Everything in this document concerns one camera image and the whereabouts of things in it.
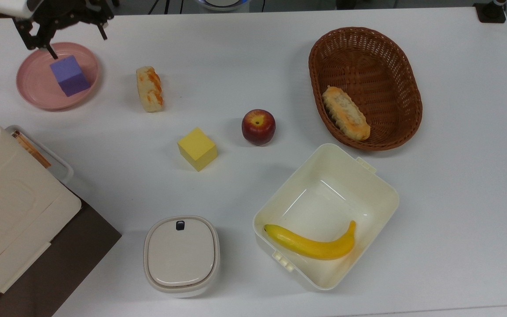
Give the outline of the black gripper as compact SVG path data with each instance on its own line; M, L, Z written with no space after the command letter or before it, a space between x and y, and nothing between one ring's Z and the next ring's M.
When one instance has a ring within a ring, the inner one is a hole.
M54 60L58 55L50 42L58 30L59 20L66 19L73 24L85 22L97 26L103 40L107 39L104 28L114 18L110 7L104 7L100 0L28 0L27 8L33 13L30 19L13 18L14 25L28 50L45 49ZM36 34L31 34L33 25L38 24Z

